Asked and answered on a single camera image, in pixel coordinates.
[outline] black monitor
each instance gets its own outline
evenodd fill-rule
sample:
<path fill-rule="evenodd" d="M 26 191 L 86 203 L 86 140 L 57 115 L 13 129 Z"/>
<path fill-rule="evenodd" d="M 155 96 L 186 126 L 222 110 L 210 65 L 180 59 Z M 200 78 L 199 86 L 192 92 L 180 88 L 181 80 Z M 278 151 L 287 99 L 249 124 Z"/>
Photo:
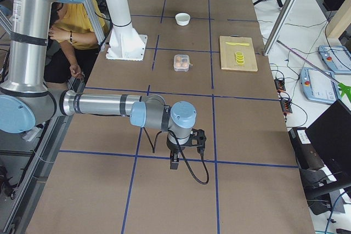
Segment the black monitor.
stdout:
<path fill-rule="evenodd" d="M 307 129 L 306 134 L 316 152 L 335 176 L 335 182 L 305 189 L 307 199 L 345 189 L 351 197 L 351 111 L 335 101 Z"/>

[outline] dark hair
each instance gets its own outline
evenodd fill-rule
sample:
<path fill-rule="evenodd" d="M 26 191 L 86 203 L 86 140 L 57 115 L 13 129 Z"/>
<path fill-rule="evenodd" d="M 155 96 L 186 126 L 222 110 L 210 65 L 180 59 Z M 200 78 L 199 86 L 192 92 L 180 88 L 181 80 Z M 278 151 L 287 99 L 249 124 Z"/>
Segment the dark hair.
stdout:
<path fill-rule="evenodd" d="M 49 28 L 53 26 L 53 24 L 59 19 L 59 14 L 58 11 L 62 9 L 63 4 L 54 2 L 51 5 L 51 13 L 50 13 L 50 22 L 49 22 Z"/>

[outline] hand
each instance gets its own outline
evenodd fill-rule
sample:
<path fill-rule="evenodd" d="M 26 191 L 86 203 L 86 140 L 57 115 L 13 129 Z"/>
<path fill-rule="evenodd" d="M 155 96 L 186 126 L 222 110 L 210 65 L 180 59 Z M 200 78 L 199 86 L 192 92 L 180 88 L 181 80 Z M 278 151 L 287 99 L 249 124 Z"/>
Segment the hand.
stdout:
<path fill-rule="evenodd" d="M 72 77 L 80 79 L 80 80 L 84 79 L 83 74 L 82 74 L 82 70 L 78 64 L 72 64 L 70 66 L 70 71 L 71 71 Z"/>
<path fill-rule="evenodd" d="M 49 36 L 50 39 L 58 39 L 60 41 L 64 41 L 70 39 L 71 32 L 53 26 L 49 29 Z"/>

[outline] cutting board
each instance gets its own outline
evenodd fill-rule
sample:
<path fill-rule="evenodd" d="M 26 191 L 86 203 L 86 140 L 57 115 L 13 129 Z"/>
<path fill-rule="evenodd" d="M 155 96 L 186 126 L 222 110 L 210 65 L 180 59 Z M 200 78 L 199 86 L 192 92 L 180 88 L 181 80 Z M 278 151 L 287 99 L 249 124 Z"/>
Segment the cutting board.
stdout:
<path fill-rule="evenodd" d="M 231 43 L 249 43 L 249 46 L 242 45 L 228 45 Z M 253 44 L 251 38 L 246 37 L 219 37 L 220 47 L 220 67 L 222 70 L 231 71 L 258 71 L 256 56 L 254 54 Z M 239 65 L 235 61 L 235 52 L 242 52 L 245 57 L 245 63 Z"/>

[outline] person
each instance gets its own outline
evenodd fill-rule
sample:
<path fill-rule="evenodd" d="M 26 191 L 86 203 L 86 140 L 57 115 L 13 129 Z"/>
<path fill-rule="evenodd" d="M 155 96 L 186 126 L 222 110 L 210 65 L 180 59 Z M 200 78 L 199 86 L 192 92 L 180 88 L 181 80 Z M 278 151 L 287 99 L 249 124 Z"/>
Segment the person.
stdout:
<path fill-rule="evenodd" d="M 106 34 L 107 24 L 101 17 L 96 0 L 92 0 L 99 22 Z M 98 56 L 98 40 L 83 4 L 53 3 L 49 38 L 59 42 L 60 49 L 44 69 L 49 88 L 67 89 L 69 78 L 87 82 Z"/>

